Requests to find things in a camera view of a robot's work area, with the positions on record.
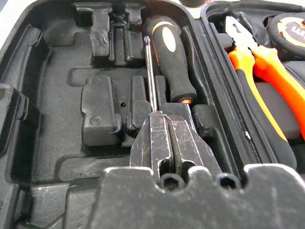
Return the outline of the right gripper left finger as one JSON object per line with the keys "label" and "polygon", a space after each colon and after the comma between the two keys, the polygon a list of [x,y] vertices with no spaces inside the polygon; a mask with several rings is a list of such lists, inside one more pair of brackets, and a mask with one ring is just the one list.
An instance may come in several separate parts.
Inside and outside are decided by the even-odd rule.
{"label": "right gripper left finger", "polygon": [[131,147],[130,166],[150,168],[155,181],[172,171],[170,133],[161,111],[147,115]]}

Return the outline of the thin metal screwdriver shaft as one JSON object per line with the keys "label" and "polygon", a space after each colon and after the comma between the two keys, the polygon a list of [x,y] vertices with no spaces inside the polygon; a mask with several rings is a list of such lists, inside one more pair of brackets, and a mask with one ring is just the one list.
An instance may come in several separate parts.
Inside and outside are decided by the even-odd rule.
{"label": "thin metal screwdriver shaft", "polygon": [[148,89],[149,89],[149,100],[151,104],[152,111],[155,112],[158,110],[157,104],[157,94],[155,88],[155,79],[153,74],[153,60],[151,52],[151,39],[149,36],[143,38],[145,45],[145,59],[147,66],[147,78],[148,78]]}

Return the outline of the black plastic tool case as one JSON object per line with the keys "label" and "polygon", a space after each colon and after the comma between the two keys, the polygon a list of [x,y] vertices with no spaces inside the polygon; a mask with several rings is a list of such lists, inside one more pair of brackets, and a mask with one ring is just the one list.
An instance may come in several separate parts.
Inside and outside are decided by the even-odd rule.
{"label": "black plastic tool case", "polygon": [[[0,229],[305,229],[305,138],[288,103],[254,76],[292,148],[280,164],[245,99],[228,54],[233,16],[258,45],[274,48],[268,19],[305,4],[203,0],[194,16],[172,0],[37,0],[0,49]],[[153,179],[131,167],[147,117],[147,18],[181,29],[195,132],[222,173],[202,166],[188,178]],[[151,40],[158,110],[191,127],[172,102]]]}

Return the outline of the orange handled pliers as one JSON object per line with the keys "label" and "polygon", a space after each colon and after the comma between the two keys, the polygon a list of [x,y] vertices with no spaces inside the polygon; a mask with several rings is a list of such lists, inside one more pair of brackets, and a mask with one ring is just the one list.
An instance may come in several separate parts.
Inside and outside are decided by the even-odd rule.
{"label": "orange handled pliers", "polygon": [[254,82],[257,76],[270,83],[288,103],[305,138],[305,88],[285,69],[275,48],[258,45],[253,35],[236,18],[225,18],[225,32],[233,39],[235,49],[228,56],[242,85],[247,104],[263,130],[280,164],[293,169],[297,161],[280,126],[264,103]]}

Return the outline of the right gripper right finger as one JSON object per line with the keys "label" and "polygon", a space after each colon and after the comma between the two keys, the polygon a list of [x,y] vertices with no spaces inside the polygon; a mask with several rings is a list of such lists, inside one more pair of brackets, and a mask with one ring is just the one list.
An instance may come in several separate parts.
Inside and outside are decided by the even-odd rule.
{"label": "right gripper right finger", "polygon": [[168,116],[168,128],[173,147],[174,171],[188,178],[193,166],[207,168],[214,176],[222,173],[208,144],[180,116]]}

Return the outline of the black and orange tape measure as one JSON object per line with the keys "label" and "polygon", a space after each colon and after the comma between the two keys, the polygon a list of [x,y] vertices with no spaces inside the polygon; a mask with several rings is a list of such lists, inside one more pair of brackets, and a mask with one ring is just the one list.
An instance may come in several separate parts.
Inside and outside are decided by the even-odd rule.
{"label": "black and orange tape measure", "polygon": [[282,61],[305,61],[305,12],[287,12],[268,19],[272,47]]}

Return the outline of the black and orange handled screwdriver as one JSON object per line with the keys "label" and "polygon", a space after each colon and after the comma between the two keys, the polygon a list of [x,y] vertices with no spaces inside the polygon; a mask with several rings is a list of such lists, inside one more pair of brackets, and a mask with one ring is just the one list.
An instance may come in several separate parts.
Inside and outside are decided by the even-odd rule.
{"label": "black and orange handled screwdriver", "polygon": [[195,131],[190,104],[196,100],[197,92],[189,79],[181,29],[172,19],[161,15],[147,18],[144,28],[152,40],[159,69],[168,81],[170,99],[185,104],[191,128]]}

